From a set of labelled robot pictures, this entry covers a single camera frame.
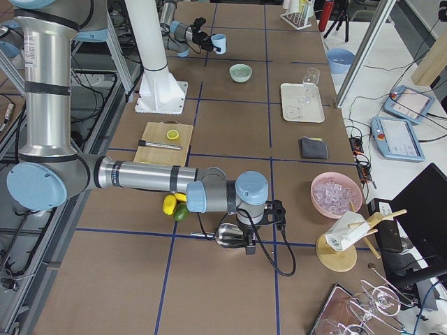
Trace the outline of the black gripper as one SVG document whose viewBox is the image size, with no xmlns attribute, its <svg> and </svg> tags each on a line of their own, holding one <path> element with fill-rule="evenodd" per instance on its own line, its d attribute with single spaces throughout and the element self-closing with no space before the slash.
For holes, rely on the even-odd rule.
<svg viewBox="0 0 447 335">
<path fill-rule="evenodd" d="M 206 19 L 204 17 L 198 17 L 194 20 L 194 23 L 191 25 L 192 30 L 192 41 L 199 45 L 201 49 L 206 50 L 207 52 L 213 52 L 215 54 L 221 54 L 221 49 L 219 47 L 212 47 L 213 43 L 222 43 L 224 41 L 223 34 L 215 34 L 210 37 L 204 31 L 201 30 L 201 27 L 206 23 Z"/>
<path fill-rule="evenodd" d="M 256 254 L 256 242 L 254 230 L 257 230 L 263 221 L 264 211 L 252 212 L 248 209 L 237 208 L 237 226 L 244 232 L 244 249 L 246 255 Z"/>
</svg>

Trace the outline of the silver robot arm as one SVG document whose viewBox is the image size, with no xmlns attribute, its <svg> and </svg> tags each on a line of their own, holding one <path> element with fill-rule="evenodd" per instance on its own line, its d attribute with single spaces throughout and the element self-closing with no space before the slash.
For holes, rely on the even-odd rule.
<svg viewBox="0 0 447 335">
<path fill-rule="evenodd" d="M 24 33 L 27 142 L 8 173 L 10 195 L 27 209 L 42 211 L 93 188 L 134 188 L 183 193 L 189 211 L 235 215 L 220 223 L 217 243 L 231 248 L 238 232 L 249 250 L 267 225 L 273 205 L 268 182 L 254 171 L 229 181 L 218 168 L 196 169 L 116 161 L 84 154 L 71 144 L 71 42 L 81 32 L 105 28 L 104 1 L 15 1 L 14 17 Z"/>
<path fill-rule="evenodd" d="M 226 53 L 226 36 L 209 35 L 202 30 L 204 17 L 197 17 L 192 24 L 174 19 L 178 1 L 162 1 L 160 14 L 161 35 L 165 50 L 175 52 L 178 57 L 187 57 L 192 50 L 200 54 L 203 50 L 216 54 Z"/>
</svg>

